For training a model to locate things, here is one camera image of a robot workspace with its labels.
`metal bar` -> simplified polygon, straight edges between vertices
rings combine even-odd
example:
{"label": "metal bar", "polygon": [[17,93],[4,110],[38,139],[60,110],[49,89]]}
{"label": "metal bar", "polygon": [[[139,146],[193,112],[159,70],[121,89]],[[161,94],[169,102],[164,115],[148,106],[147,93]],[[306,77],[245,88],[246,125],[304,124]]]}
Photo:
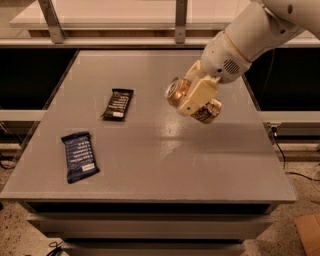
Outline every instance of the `metal bar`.
{"label": "metal bar", "polygon": [[261,111],[263,123],[320,123],[320,111]]}
{"label": "metal bar", "polygon": [[0,110],[1,121],[41,121],[46,110]]}
{"label": "metal bar", "polygon": [[[81,49],[110,49],[110,48],[204,48],[212,37],[208,38],[186,38],[184,44],[176,44],[171,38],[67,38],[61,44],[55,44],[48,38],[28,38],[28,39],[0,39],[0,48],[81,48]],[[291,44],[290,42],[281,47],[286,48],[320,48],[320,41],[304,41],[299,44]]]}
{"label": "metal bar", "polygon": [[47,22],[52,42],[55,44],[63,43],[65,36],[60,27],[59,20],[54,11],[51,0],[38,0],[38,2]]}
{"label": "metal bar", "polygon": [[188,0],[176,0],[175,42],[183,44],[186,39]]}

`table surface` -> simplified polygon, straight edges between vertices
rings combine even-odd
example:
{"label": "table surface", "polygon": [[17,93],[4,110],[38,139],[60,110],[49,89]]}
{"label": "table surface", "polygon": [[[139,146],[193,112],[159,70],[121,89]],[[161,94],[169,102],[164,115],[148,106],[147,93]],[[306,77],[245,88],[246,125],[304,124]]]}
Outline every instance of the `table surface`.
{"label": "table surface", "polygon": [[[197,50],[81,51],[1,193],[3,199],[294,202],[242,79],[220,85],[219,118],[182,117],[164,94]],[[124,122],[103,121],[112,88],[135,90]],[[66,180],[61,137],[89,131],[100,173]]]}
{"label": "table surface", "polygon": [[[52,1],[62,28],[93,28],[99,24],[172,24],[175,1],[159,0],[55,0]],[[189,0],[187,23],[230,23],[250,0]],[[46,26],[38,1],[35,1],[10,24],[14,27]]]}

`blue candy bar wrapper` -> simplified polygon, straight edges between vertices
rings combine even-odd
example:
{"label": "blue candy bar wrapper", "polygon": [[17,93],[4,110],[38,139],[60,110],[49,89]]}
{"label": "blue candy bar wrapper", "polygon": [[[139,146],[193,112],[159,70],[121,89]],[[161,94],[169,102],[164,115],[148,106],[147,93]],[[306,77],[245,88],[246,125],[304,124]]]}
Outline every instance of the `blue candy bar wrapper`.
{"label": "blue candy bar wrapper", "polygon": [[99,172],[87,131],[61,138],[66,147],[67,181],[74,183]]}

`black panel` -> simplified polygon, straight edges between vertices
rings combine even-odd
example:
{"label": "black panel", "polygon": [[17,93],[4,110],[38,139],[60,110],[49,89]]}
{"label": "black panel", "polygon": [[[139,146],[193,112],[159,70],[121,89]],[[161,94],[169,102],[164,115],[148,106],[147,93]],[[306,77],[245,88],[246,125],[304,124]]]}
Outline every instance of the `black panel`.
{"label": "black panel", "polygon": [[254,61],[245,77],[263,111],[319,111],[319,63],[320,48],[279,48]]}
{"label": "black panel", "polygon": [[0,49],[0,106],[43,109],[76,49]]}
{"label": "black panel", "polygon": [[36,212],[130,214],[264,214],[269,204],[26,202]]}

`cardboard box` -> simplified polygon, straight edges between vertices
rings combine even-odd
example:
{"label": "cardboard box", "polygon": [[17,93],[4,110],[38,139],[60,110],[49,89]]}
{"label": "cardboard box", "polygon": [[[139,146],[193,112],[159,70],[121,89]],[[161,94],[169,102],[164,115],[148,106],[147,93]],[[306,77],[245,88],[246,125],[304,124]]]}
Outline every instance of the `cardboard box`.
{"label": "cardboard box", "polygon": [[320,255],[320,214],[306,215],[294,220],[307,256]]}

